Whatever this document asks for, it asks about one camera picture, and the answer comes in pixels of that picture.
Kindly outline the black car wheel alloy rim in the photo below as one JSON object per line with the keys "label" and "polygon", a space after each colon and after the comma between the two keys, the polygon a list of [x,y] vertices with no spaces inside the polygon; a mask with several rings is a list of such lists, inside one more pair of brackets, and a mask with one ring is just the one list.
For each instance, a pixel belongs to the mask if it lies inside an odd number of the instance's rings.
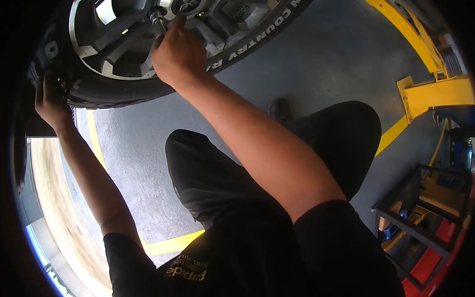
{"label": "black car wheel alloy rim", "polygon": [[28,67],[25,98],[54,62],[71,74],[71,107],[120,108],[173,93],[151,63],[153,6],[167,9],[167,24],[187,17],[185,27],[205,46],[206,71],[217,74],[280,34],[312,1],[60,0]]}

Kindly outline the blue machine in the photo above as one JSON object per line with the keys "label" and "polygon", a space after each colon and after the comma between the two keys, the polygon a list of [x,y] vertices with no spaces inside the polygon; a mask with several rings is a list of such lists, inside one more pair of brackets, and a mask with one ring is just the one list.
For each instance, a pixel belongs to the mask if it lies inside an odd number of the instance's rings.
{"label": "blue machine", "polygon": [[451,140],[450,166],[453,168],[472,169],[472,138]]}

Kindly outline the person's body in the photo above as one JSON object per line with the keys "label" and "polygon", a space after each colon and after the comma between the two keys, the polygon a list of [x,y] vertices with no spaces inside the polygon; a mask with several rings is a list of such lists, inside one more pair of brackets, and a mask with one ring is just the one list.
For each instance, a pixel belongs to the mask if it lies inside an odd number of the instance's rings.
{"label": "person's body", "polygon": [[138,235],[104,235],[113,297],[405,297],[394,265],[346,201],[297,220],[242,208],[156,268]]}

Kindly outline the person's right hand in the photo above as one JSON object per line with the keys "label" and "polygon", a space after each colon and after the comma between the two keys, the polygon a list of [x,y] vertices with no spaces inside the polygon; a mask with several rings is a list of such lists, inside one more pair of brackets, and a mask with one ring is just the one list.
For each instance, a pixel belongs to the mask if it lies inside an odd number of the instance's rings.
{"label": "person's right hand", "polygon": [[151,48],[151,62],[158,78],[176,92],[207,76],[205,47],[186,27],[158,35]]}

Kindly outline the person's legs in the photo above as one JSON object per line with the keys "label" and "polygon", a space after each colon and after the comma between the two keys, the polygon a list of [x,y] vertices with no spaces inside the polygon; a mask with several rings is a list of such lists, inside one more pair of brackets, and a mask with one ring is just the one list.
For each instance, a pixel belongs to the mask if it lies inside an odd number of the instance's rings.
{"label": "person's legs", "polygon": [[[318,154],[348,201],[358,193],[381,138],[380,118],[371,106],[342,102],[293,120],[288,102],[276,99],[269,106],[269,115]],[[165,152],[176,195],[205,229],[222,221],[226,213],[243,216],[241,209],[247,207],[263,207],[290,219],[244,167],[204,134],[175,130],[166,141]]]}

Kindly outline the black and red tool cart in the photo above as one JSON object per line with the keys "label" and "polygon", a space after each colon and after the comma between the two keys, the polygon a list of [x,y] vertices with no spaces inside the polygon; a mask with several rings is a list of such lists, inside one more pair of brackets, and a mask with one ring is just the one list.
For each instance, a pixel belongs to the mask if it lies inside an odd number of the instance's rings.
{"label": "black and red tool cart", "polygon": [[470,220],[473,188],[466,168],[419,164],[371,208],[371,231],[406,297],[430,296],[448,271]]}

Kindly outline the person's left hand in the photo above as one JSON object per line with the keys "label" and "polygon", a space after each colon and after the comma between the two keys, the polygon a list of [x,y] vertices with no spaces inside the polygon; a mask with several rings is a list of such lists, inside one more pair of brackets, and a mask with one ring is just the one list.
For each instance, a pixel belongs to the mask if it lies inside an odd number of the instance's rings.
{"label": "person's left hand", "polygon": [[43,95],[43,75],[39,78],[35,92],[35,110],[38,115],[55,131],[62,133],[75,128],[72,111],[61,97]]}

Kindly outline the chrome socket wrench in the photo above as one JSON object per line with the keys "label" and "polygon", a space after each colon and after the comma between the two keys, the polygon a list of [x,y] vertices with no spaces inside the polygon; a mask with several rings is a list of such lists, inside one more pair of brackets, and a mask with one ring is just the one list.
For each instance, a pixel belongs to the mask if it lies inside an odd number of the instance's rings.
{"label": "chrome socket wrench", "polygon": [[167,9],[162,6],[153,6],[148,14],[152,26],[160,36],[165,35],[168,30],[167,20],[165,19],[167,12]]}

